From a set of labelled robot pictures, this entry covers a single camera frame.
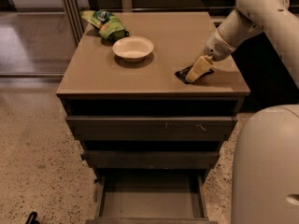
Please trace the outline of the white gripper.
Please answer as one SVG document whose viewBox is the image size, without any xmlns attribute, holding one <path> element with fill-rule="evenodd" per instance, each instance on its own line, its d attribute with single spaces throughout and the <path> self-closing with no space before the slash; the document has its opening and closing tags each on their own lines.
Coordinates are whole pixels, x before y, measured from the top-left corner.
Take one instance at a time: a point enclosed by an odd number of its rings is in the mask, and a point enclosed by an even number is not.
<svg viewBox="0 0 299 224">
<path fill-rule="evenodd" d="M 227 43 L 219 33 L 219 30 L 216 29 L 204 45 L 203 53 L 206 56 L 201 56 L 192 66 L 191 70 L 188 72 L 185 77 L 186 81 L 193 83 L 200 76 L 207 73 L 213 66 L 213 62 L 219 62 L 225 60 L 230 56 L 236 47 Z"/>
</svg>

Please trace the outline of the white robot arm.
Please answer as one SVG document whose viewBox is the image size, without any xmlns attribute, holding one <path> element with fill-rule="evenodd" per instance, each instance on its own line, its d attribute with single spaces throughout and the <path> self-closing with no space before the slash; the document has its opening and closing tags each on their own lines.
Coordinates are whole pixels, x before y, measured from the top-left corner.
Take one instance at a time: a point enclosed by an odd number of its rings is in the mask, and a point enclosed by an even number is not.
<svg viewBox="0 0 299 224">
<path fill-rule="evenodd" d="M 264 32 L 299 81 L 299 19 L 289 0 L 235 0 L 235 9 L 206 42 L 186 76 L 189 83 Z M 235 145 L 231 224 L 299 224 L 299 105 L 261 110 L 243 125 Z"/>
</svg>

